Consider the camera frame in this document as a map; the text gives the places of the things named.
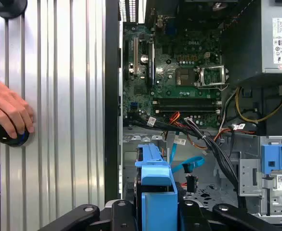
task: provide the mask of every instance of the blue drive bracket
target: blue drive bracket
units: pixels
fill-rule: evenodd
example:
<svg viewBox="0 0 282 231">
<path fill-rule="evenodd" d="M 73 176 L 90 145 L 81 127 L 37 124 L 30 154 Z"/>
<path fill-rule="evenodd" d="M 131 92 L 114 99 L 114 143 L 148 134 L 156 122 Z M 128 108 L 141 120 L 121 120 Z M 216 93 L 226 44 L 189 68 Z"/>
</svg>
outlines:
<svg viewBox="0 0 282 231">
<path fill-rule="evenodd" d="M 156 145 L 140 144 L 138 149 L 143 156 L 142 161 L 135 163 L 141 168 L 141 185 L 144 186 L 141 193 L 142 231 L 177 230 L 177 188 L 171 168 Z M 166 186 L 167 190 L 147 192 L 146 186 L 151 189 Z"/>
<path fill-rule="evenodd" d="M 282 170 L 282 145 L 262 145 L 262 172 Z"/>
</svg>

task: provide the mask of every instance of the screw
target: screw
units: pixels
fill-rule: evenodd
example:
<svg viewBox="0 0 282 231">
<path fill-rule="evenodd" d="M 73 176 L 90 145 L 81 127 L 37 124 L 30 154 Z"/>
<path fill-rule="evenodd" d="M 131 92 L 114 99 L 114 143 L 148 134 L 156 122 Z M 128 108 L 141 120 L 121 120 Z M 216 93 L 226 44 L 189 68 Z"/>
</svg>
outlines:
<svg viewBox="0 0 282 231">
<path fill-rule="evenodd" d="M 193 205 L 193 201 L 187 200 L 187 201 L 185 201 L 185 204 L 188 205 L 188 206 L 192 206 Z"/>
<path fill-rule="evenodd" d="M 228 211 L 228 207 L 225 205 L 219 205 L 219 209 L 222 211 Z"/>
<path fill-rule="evenodd" d="M 93 207 L 86 207 L 86 208 L 84 208 L 85 212 L 92 212 L 93 210 L 94 210 Z"/>
<path fill-rule="evenodd" d="M 119 205 L 119 206 L 125 206 L 126 203 L 125 203 L 124 201 L 120 201 L 120 202 L 118 203 L 118 205 Z"/>
</svg>

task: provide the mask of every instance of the black knob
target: black knob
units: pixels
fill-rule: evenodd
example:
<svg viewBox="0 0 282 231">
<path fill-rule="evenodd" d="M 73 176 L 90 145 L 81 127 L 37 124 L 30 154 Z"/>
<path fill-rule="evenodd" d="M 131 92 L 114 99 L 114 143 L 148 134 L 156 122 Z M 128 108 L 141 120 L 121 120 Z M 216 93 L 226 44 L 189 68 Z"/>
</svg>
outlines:
<svg viewBox="0 0 282 231">
<path fill-rule="evenodd" d="M 0 17 L 11 19 L 23 14 L 27 0 L 0 0 Z"/>
<path fill-rule="evenodd" d="M 13 139 L 11 138 L 6 130 L 3 128 L 2 125 L 0 125 L 0 142 L 7 144 L 11 147 L 19 147 L 22 146 L 29 138 L 29 132 L 25 128 L 25 132 L 23 135 L 17 134 L 17 138 Z"/>
</svg>

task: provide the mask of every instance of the green circuit board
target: green circuit board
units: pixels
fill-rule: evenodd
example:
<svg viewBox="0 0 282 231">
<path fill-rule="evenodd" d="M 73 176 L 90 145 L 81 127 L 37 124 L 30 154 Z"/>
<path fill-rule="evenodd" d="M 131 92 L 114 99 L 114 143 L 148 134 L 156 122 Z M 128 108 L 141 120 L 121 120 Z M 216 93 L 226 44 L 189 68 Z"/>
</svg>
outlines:
<svg viewBox="0 0 282 231">
<path fill-rule="evenodd" d="M 138 46 L 137 71 L 132 72 L 134 64 L 134 38 L 141 38 Z M 148 86 L 148 66 L 141 62 L 144 54 L 143 46 L 155 43 L 155 84 Z M 187 100 L 213 99 L 220 100 L 221 92 L 218 89 L 199 89 L 195 82 L 197 76 L 193 73 L 198 66 L 208 66 L 221 63 L 220 58 L 220 31 L 188 31 L 182 35 L 166 35 L 163 32 L 151 33 L 145 26 L 126 26 L 124 28 L 124 55 L 126 72 L 123 78 L 123 115 L 135 111 L 144 119 L 154 116 L 160 120 L 168 120 L 168 114 L 157 113 L 154 103 L 157 99 L 178 99 L 178 102 Z M 178 71 L 182 71 L 179 80 Z M 220 76 L 211 72 L 205 83 L 215 82 Z M 191 112 L 188 116 L 198 120 L 200 127 L 219 126 L 219 116 L 215 113 Z"/>
</svg>

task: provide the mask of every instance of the hand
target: hand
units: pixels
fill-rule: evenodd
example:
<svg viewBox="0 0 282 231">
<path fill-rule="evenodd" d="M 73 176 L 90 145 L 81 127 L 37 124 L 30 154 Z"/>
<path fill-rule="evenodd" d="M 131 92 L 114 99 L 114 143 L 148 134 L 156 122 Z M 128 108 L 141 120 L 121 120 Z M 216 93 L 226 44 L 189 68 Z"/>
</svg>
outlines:
<svg viewBox="0 0 282 231">
<path fill-rule="evenodd" d="M 33 110 L 28 103 L 17 93 L 11 91 L 0 82 L 0 124 L 11 138 L 17 138 L 17 134 L 23 134 L 25 126 L 27 130 L 34 132 Z"/>
</svg>

